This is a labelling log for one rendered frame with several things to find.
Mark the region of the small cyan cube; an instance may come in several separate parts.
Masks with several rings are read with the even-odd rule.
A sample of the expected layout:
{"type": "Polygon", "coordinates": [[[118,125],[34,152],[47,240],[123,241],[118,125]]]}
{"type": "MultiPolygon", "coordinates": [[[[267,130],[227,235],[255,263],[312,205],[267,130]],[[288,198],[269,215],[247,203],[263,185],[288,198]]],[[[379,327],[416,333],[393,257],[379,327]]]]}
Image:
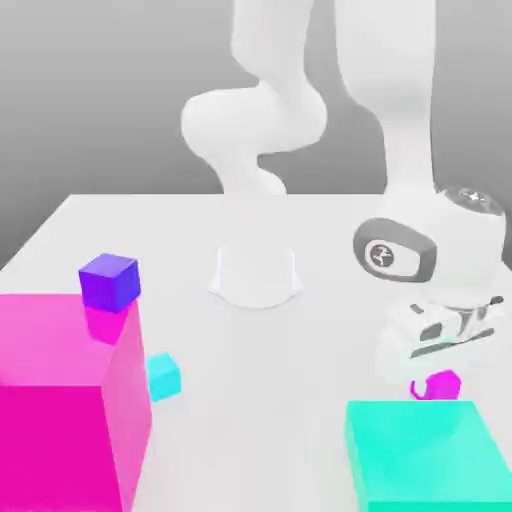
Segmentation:
{"type": "Polygon", "coordinates": [[[161,401],[182,391],[181,371],[167,352],[150,357],[146,362],[150,398],[161,401]]]}

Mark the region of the large pink box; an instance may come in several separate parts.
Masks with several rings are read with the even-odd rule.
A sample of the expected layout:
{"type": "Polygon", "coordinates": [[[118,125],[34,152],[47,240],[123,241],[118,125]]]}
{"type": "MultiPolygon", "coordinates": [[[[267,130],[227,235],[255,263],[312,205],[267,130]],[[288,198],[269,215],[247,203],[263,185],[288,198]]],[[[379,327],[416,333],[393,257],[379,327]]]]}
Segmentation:
{"type": "Polygon", "coordinates": [[[0,512],[132,512],[151,425],[136,302],[0,295],[0,512]]]}

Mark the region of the small magenta cube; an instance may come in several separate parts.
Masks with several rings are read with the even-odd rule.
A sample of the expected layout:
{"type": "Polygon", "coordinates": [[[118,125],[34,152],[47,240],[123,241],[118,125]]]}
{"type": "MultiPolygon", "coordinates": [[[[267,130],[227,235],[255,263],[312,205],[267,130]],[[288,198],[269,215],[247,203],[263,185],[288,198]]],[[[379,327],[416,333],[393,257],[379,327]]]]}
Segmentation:
{"type": "Polygon", "coordinates": [[[425,390],[420,393],[416,382],[410,384],[410,394],[417,400],[457,400],[462,385],[461,378],[452,370],[430,375],[425,381],[425,390]]]}

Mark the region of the small purple cube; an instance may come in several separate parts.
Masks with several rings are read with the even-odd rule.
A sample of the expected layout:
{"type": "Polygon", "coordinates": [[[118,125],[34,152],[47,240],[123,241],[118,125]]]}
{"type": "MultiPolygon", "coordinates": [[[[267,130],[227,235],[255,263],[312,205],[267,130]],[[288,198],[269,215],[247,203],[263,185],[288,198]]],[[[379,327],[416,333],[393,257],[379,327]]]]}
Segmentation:
{"type": "Polygon", "coordinates": [[[138,261],[102,253],[79,270],[84,305],[119,313],[141,294],[138,261]]]}

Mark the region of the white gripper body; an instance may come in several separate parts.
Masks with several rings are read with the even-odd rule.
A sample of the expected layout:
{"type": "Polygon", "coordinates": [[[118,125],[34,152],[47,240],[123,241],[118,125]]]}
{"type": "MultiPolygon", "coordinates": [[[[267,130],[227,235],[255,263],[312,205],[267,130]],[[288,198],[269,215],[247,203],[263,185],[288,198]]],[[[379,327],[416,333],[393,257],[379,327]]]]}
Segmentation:
{"type": "Polygon", "coordinates": [[[444,370],[463,372],[487,354],[496,341],[496,328],[484,321],[458,335],[453,320],[402,324],[382,323],[375,348],[375,366],[389,383],[405,384],[444,370]]]}

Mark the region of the large turquoise box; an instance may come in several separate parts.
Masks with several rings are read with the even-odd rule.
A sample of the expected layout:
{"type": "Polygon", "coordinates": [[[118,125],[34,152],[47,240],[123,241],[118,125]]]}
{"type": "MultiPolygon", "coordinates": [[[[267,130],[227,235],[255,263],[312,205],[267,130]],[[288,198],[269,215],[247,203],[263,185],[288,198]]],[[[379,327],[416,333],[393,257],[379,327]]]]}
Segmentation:
{"type": "Polygon", "coordinates": [[[512,512],[512,471],[470,401],[350,401],[358,512],[512,512]]]}

